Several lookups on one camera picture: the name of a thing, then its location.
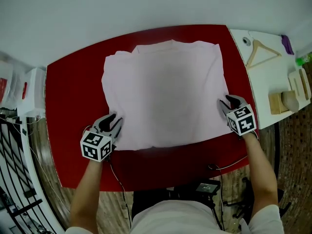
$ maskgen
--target folded cloth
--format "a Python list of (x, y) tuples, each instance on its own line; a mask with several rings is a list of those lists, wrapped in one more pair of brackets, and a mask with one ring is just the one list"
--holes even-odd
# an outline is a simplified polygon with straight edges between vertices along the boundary
[(119, 52), (106, 58), (102, 85), (110, 111), (124, 118), (117, 150), (185, 145), (231, 132), (218, 107), (228, 94), (218, 44), (169, 41)]

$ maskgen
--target clothes hanger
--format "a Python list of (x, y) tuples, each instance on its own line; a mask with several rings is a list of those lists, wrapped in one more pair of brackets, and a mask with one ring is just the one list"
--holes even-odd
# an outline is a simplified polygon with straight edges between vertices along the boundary
[[(252, 62), (253, 62), (254, 57), (255, 57), (255, 54), (256, 54), (256, 52), (257, 52), (259, 47), (276, 54), (276, 56), (270, 57), (268, 59), (265, 59), (265, 60), (263, 60), (261, 62), (256, 63), (255, 65), (252, 65)], [(281, 57), (281, 56), (282, 55), (279, 52), (275, 51), (274, 49), (268, 48), (267, 46), (263, 45), (259, 40), (255, 40), (254, 39), (253, 40), (253, 51), (252, 51), (252, 54), (250, 55), (250, 57), (249, 57), (249, 59), (247, 61), (246, 68), (250, 69), (250, 68), (255, 67), (257, 65), (260, 65), (260, 64), (262, 64), (262, 63), (264, 63), (266, 61), (269, 61), (269, 60), (272, 60), (272, 59), (274, 59), (276, 57)]]

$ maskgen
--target table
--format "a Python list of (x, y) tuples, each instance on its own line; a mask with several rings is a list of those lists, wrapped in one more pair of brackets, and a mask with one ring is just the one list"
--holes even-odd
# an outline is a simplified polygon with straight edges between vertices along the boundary
[[(78, 50), (50, 64), (46, 76), (47, 129), (54, 164), (63, 187), (77, 187), (87, 166), (88, 159), (82, 157), (79, 145), (83, 130), (109, 113), (101, 85), (105, 57), (117, 50), (131, 52), (138, 44), (170, 39), (218, 43), (229, 93), (244, 97), (255, 110), (244, 63), (224, 25), (184, 25), (152, 29), (105, 40)], [(111, 155), (111, 162), (125, 190), (136, 191), (172, 187), (203, 177), (214, 177), (220, 173), (208, 170), (209, 164), (224, 167), (245, 156), (245, 143), (232, 133), (165, 150), (115, 151)], [(222, 172), (247, 164), (248, 160), (245, 158)], [(103, 165), (100, 189), (122, 190), (107, 162)]]
[[(243, 37), (248, 38), (251, 42), (253, 39), (257, 39), (265, 46), (278, 51), (282, 55), (282, 57), (274, 58), (248, 70), (253, 99), (256, 105), (259, 129), (273, 125), (292, 115), (293, 112), (291, 111), (279, 115), (272, 115), (268, 98), (268, 94), (270, 93), (291, 90), (288, 74), (299, 69), (295, 64), (295, 57), (286, 53), (281, 42), (281, 36), (247, 30), (230, 30), (230, 32), (245, 64), (253, 51), (253, 45), (247, 46), (243, 42)], [(259, 59), (258, 61), (255, 60), (254, 63), (266, 59), (266, 54), (265, 51), (258, 49), (256, 57)], [(309, 105), (309, 103), (310, 100), (300, 100), (299, 108), (302, 109)]]

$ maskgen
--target purple object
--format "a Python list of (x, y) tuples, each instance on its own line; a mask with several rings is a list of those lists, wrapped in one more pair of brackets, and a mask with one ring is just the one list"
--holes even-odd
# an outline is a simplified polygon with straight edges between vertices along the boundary
[(291, 45), (291, 41), (289, 41), (288, 36), (281, 35), (281, 37), (282, 37), (282, 44), (284, 45), (287, 54), (294, 55), (292, 45)]

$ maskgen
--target red table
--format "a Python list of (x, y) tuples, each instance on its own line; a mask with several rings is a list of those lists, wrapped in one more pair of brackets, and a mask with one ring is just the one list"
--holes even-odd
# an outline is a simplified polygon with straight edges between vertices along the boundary
[[(87, 125), (108, 114), (101, 84), (105, 57), (117, 50), (132, 51), (139, 44), (174, 39), (181, 42), (202, 40), (219, 44), (224, 77), (230, 94), (254, 100), (245, 66), (234, 40), (224, 25), (185, 25), (135, 32), (105, 40), (78, 50), (50, 64), (46, 77), (46, 120), (51, 152), (63, 187), (75, 188), (83, 176), (88, 159), (83, 158), (80, 139)], [(210, 178), (219, 171), (208, 164), (227, 166), (246, 155), (244, 141), (236, 134), (167, 150), (115, 151), (114, 171), (127, 191), (164, 188)], [(226, 173), (248, 164), (245, 158), (222, 170)], [(102, 191), (121, 191), (108, 163), (104, 163)]]

